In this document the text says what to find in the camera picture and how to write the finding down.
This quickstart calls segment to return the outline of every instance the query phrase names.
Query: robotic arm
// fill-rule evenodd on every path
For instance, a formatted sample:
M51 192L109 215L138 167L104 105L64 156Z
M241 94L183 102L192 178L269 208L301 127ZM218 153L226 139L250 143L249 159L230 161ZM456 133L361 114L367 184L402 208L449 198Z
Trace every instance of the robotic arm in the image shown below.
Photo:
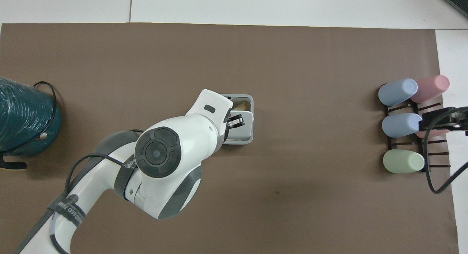
M177 215L197 192L201 162L221 147L230 128L244 124L241 116L229 118L232 105L204 89L183 117L158 122L140 136L127 131L106 137L95 153L114 161L90 159L15 253L69 253L73 233L107 189L156 219Z

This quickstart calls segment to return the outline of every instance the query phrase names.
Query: white tile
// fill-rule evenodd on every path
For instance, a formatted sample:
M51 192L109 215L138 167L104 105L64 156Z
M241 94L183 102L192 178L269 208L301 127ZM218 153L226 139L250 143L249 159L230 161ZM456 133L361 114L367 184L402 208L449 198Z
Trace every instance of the white tile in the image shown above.
M128 22L130 0L0 0L0 23Z
M440 73L450 79L443 94L444 106L468 106L468 30L436 30ZM450 172L468 161L468 136L463 132L447 134ZM468 170L452 183L453 204L460 253L468 253Z
M444 0L132 0L131 22L468 29Z

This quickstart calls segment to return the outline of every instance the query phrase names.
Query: blue cup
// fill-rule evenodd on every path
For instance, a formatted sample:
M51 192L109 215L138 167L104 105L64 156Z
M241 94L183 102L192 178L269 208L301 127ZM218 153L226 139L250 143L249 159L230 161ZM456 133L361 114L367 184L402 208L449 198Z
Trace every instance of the blue cup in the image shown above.
M386 106L399 104L418 91L418 83L411 78L400 79L390 84L385 84L379 89L379 99Z
M421 120L421 116L415 113L389 115L382 121L382 130L388 137L403 137L419 131Z

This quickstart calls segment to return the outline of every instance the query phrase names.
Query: black wire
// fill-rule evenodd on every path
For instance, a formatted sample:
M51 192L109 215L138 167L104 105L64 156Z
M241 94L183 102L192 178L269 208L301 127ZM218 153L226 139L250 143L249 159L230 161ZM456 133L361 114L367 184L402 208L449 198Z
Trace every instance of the black wire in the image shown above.
M70 181L72 179L72 174L73 174L73 171L75 170L76 166L78 164L80 164L80 162L82 162L84 159L90 158L90 157L100 157L100 158L108 159L109 161L111 161L113 163L116 163L118 165L124 164L123 162L120 162L120 161L110 157L109 155L100 154L100 153L92 153L92 154L88 154L86 156L83 156L81 159L79 159L77 162L75 162L75 164L70 169L70 172L68 173L67 180L65 181L65 194L69 194L69 192L70 192Z
M45 82L45 81L39 81L36 84L34 84L33 87L36 87L37 85L40 85L40 84L45 84L45 85L49 86L50 90L52 91L52 102L54 104L54 107L52 108L52 116L50 116L50 119L47 122L47 124L45 125L44 129L37 136L33 137L32 139L30 139L29 141L27 141L27 142L25 142L23 144L19 144L18 146L14 147L12 149L1 152L0 154L5 154L5 153L8 153L8 152L11 152L11 151L16 150L16 149L18 149L20 147L25 146L26 144L29 144L30 142L32 142L35 139L39 138L49 128L50 124L52 124L52 121L55 118L55 113L57 112L57 97L55 96L55 90L54 90L54 87L49 82Z
M424 171L426 171L426 179L427 179L427 182L429 184L429 188L431 189L431 191L434 193L434 194L440 194L442 191L445 190L445 188L447 188L449 186L449 184L451 182L453 182L453 180L455 180L456 177L458 177L465 169L468 168L468 162L466 162L465 164L463 164L463 166L461 166L454 174L452 174L452 176L450 176L450 178L439 188L439 189L435 189L434 188L434 185L433 185L433 182L431 180L431 175L429 174L429 156L428 156L428 149L427 149L427 142L428 142L428 139L429 139L429 132L431 132L431 130L434 129L435 125L441 120L443 119L444 117L446 116L449 116L455 112L468 112L468 107L461 107L461 108L457 108L457 109L452 109L450 111L447 111L447 112L444 112L440 115L438 115L437 117L435 117L435 119L429 124L429 126L427 127L427 130L426 130L426 135L424 136L424 140L423 140L423 157L424 157Z

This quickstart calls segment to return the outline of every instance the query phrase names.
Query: brown mat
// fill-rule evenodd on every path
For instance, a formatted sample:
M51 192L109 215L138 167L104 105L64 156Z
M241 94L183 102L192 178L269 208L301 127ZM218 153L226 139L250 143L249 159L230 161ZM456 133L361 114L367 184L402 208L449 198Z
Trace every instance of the brown mat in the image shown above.
M52 83L64 121L28 171L0 172L1 252L107 134L183 115L207 88L253 96L253 142L207 159L201 188L173 219L107 191L74 254L458 253L451 190L434 195L424 174L381 163L378 87L438 73L433 30L3 24L0 75ZM440 184L448 170L434 174Z

